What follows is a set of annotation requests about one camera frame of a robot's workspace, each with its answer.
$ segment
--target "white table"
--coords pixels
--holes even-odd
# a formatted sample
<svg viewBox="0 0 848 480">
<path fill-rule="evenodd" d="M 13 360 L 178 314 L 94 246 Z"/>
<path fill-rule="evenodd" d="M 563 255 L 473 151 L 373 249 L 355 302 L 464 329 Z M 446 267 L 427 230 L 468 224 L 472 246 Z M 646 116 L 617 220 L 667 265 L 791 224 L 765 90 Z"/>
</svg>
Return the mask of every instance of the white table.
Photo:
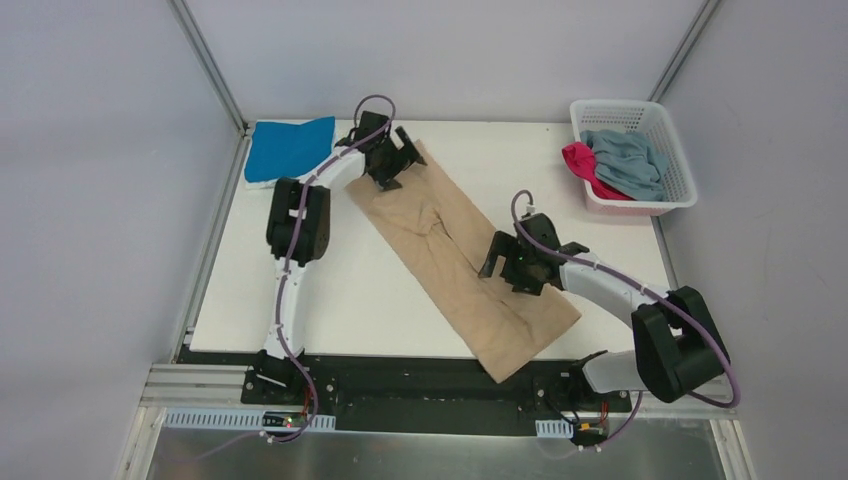
<svg viewBox="0 0 848 480">
<path fill-rule="evenodd" d="M 495 227 L 514 233 L 509 203 L 529 188 L 560 241 L 577 241 L 640 280 L 667 284 L 650 218 L 607 217 L 585 210 L 582 186 L 560 150 L 569 124 L 396 122 L 420 139 Z M 351 127 L 337 122 L 339 136 Z M 272 190 L 233 198 L 191 340 L 193 351 L 256 352 L 274 302 L 274 267 L 265 243 Z M 471 352 L 345 191 L 333 192 L 327 253 L 303 285 L 306 349 L 312 354 L 470 357 Z M 630 331 L 591 302 L 564 293 L 583 313 L 538 358 L 580 358 L 633 348 Z"/>
</svg>

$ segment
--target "plastic laundry basket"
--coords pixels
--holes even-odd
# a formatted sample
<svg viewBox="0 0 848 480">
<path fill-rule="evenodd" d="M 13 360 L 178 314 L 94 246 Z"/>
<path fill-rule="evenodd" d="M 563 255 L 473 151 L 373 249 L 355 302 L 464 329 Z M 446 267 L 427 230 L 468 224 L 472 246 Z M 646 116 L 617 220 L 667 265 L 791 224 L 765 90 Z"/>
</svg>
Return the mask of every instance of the plastic laundry basket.
<svg viewBox="0 0 848 480">
<path fill-rule="evenodd" d="M 638 202 L 598 198 L 592 185 L 583 181 L 586 208 L 609 215 L 662 215 L 675 208 L 691 207 L 698 200 L 689 162 L 665 108 L 653 102 L 635 100 L 578 100 L 571 104 L 574 139 L 580 141 L 584 130 L 642 132 L 654 147 L 666 154 L 668 171 L 662 179 L 666 201 Z"/>
</svg>

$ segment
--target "red cloth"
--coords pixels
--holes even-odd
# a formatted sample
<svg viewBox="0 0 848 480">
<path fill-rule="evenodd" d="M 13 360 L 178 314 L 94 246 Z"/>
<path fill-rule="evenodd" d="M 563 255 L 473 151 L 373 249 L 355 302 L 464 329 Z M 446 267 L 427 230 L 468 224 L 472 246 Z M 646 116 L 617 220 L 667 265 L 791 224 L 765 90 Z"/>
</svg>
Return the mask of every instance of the red cloth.
<svg viewBox="0 0 848 480">
<path fill-rule="evenodd" d="M 598 180 L 595 176 L 595 154 L 585 143 L 574 142 L 562 149 L 565 164 L 578 177 L 592 184 L 592 191 L 598 198 L 606 200 L 633 200 L 627 195 Z"/>
</svg>

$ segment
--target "blue towel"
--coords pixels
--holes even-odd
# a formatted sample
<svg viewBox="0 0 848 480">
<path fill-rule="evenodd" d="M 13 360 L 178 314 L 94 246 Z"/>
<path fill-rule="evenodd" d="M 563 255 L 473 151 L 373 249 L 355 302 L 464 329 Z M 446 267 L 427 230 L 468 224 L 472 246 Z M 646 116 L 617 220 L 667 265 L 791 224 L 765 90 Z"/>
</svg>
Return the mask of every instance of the blue towel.
<svg viewBox="0 0 848 480">
<path fill-rule="evenodd" d="M 257 122 L 244 167 L 248 186 L 272 187 L 278 178 L 309 172 L 330 155 L 335 129 L 335 117 L 299 125 Z"/>
<path fill-rule="evenodd" d="M 665 200 L 660 182 L 668 170 L 668 157 L 644 133 L 587 130 L 580 133 L 580 140 L 595 153 L 599 180 L 634 200 Z"/>
</svg>

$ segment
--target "gray wall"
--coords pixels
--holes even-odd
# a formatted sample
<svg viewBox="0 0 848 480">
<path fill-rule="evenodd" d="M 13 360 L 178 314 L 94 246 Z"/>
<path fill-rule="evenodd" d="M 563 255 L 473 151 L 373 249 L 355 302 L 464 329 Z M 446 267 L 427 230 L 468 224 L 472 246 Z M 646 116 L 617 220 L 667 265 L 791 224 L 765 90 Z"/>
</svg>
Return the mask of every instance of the gray wall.
<svg viewBox="0 0 848 480">
<path fill-rule="evenodd" d="M 744 388 L 760 478 L 848 476 L 848 3 L 728 0 L 665 101 L 700 203 L 662 218 Z"/>
<path fill-rule="evenodd" d="M 190 0 L 245 116 L 568 118 L 578 98 L 647 98 L 702 0 Z"/>
<path fill-rule="evenodd" d="M 236 142 L 165 1 L 0 4 L 0 477 L 105 479 Z"/>
</svg>

